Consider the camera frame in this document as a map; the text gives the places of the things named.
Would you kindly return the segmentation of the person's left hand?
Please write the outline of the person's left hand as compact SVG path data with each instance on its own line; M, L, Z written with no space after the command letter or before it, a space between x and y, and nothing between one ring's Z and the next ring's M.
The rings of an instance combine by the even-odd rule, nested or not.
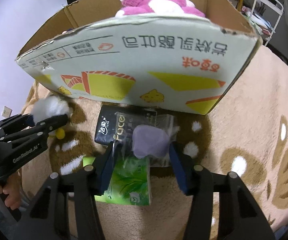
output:
M0 194L2 193L6 195L6 200L4 200L6 207L10 207L12 210L20 207L21 194L17 172L9 176L4 186L0 186Z

